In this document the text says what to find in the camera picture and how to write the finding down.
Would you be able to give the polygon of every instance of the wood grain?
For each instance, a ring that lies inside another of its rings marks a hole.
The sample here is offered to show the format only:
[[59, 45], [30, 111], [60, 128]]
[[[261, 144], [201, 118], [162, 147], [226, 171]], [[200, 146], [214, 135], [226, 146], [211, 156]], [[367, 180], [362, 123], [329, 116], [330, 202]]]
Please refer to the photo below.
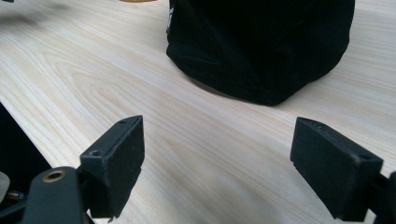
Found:
[[342, 61], [275, 107], [192, 83], [165, 55], [167, 20], [165, 0], [0, 3], [0, 101], [51, 165], [77, 167], [114, 122], [144, 116], [143, 171], [114, 223], [339, 223], [290, 162], [299, 116], [396, 170], [394, 1], [358, 1]]

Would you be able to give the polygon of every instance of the black fabric bag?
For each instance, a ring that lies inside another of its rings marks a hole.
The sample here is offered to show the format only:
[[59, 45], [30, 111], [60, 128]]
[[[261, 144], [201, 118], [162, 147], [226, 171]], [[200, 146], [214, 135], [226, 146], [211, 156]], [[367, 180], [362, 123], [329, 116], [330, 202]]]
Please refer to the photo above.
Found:
[[167, 55], [189, 77], [277, 105], [329, 73], [349, 42], [354, 0], [170, 0]]

